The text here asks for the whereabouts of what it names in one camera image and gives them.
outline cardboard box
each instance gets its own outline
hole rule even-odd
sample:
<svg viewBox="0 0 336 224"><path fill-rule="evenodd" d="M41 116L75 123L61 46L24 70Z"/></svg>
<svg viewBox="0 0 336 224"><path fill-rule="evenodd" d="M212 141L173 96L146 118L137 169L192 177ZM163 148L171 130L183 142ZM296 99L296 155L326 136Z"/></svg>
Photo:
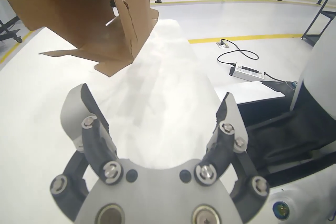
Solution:
<svg viewBox="0 0 336 224"><path fill-rule="evenodd" d="M48 27L77 48L43 54L99 62L95 69L107 76L134 61L159 16L150 0L114 1L117 17L110 0L9 0L29 30Z"/></svg>

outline floor power outlet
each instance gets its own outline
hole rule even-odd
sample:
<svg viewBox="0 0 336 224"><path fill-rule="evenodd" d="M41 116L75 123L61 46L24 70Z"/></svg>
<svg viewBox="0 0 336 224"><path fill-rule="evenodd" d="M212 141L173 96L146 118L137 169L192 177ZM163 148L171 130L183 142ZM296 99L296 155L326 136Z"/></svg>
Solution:
<svg viewBox="0 0 336 224"><path fill-rule="evenodd" d="M225 42L224 42L224 44L223 44L223 45L222 45L220 42L217 42L216 44L217 44L217 46L218 46L218 47L220 47L221 49L224 49L224 48L229 48L229 45L228 45L228 44L226 44Z"/></svg>

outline black cable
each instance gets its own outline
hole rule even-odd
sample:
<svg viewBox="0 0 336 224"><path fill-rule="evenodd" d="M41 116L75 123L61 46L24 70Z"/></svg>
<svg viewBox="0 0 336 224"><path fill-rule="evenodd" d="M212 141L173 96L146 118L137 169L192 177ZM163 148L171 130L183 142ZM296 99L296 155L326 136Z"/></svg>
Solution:
<svg viewBox="0 0 336 224"><path fill-rule="evenodd" d="M249 51L249 50L241 50L235 43L233 43L232 41L227 40L227 39L221 39L221 40L220 40L221 43L223 43L224 40L230 42L230 43L233 44L233 45L235 45L236 48L237 48L237 50L234 50L234 51L228 51L228 52L226 52L226 53L221 54L219 57L217 57L217 61L218 61L218 62L220 62L220 63L224 63L224 64L229 64L229 65L232 65L232 66L235 66L235 63L224 62L224 61L220 61L220 60L219 60L219 58L222 57L223 55L226 55L226 54L229 54L229 53L233 53L233 52L235 52L235 51L238 51L238 52L242 53L243 55L245 55L245 56L248 57L249 59L253 59L253 60L258 60L258 59L259 59L259 56L258 56L255 52L253 52L253 51ZM245 54L245 53L243 53L243 52L247 52L247 53L254 54L256 57L255 57L255 58L254 58L254 57L250 57L250 56L248 56L247 54ZM270 78L273 79L273 80L277 80L277 81L280 81L280 82L285 82L284 80L279 80L279 79L273 78L272 76L270 76L270 75L267 74L266 72L264 72L264 74L265 74L266 76L270 77Z"/></svg>
<svg viewBox="0 0 336 224"><path fill-rule="evenodd" d="M270 75L267 74L266 72L264 72L264 74L265 74L266 76L269 76L271 79L274 79L274 80L277 80L277 81L281 81L281 82L285 82L284 80L278 80L278 79L276 79L276 78L273 78L272 76L270 76Z"/></svg>
<svg viewBox="0 0 336 224"><path fill-rule="evenodd" d="M223 61L220 61L220 60L219 60L219 58L222 57L223 55L226 55L226 54L229 54L229 53L233 53L233 52L235 52L235 51L241 52L243 55L245 55L246 57L248 57L248 58L250 58L250 59L253 59L253 60L258 60L258 59L259 59L259 56L258 56L255 52L253 52L253 51L248 51L248 50L241 50L235 43L233 43L232 41L227 40L227 39L221 39L220 41L223 43L224 40L225 40L225 41L228 41L228 42L230 42L230 43L232 43L233 45L235 45L235 47L237 48L237 50L234 50L234 51L228 51L228 52L226 52L226 53L221 54L219 57L217 57L217 61L218 61L218 62L220 62L220 63L225 63L225 64L230 64L230 65L235 66L235 63L223 62ZM247 54L243 53L244 51L247 52L247 53L254 54L254 55L256 56L256 58L248 56Z"/></svg>

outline white table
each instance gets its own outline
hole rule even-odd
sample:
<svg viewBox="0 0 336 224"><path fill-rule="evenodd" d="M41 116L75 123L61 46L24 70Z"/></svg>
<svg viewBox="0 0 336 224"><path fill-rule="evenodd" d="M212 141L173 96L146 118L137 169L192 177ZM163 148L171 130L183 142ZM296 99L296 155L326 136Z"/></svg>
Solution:
<svg viewBox="0 0 336 224"><path fill-rule="evenodd" d="M71 88L86 82L109 122L120 158L168 168L202 158L215 127L218 99L176 21L161 20L132 65L111 78L95 62L39 52L72 46L40 31L0 71L2 223L69 223L49 185L75 151L60 110ZM89 189L96 175L85 176ZM222 177L230 192L236 175ZM268 207L253 223L276 223Z"/></svg>

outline power adapter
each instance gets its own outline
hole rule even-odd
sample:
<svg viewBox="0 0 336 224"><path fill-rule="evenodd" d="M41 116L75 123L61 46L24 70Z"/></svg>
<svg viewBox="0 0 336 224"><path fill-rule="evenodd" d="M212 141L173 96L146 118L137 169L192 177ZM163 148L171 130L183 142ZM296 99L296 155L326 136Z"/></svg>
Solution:
<svg viewBox="0 0 336 224"><path fill-rule="evenodd" d="M233 64L233 66L230 68L229 75L248 81L264 81L265 79L264 71L258 71L256 69L237 64Z"/></svg>

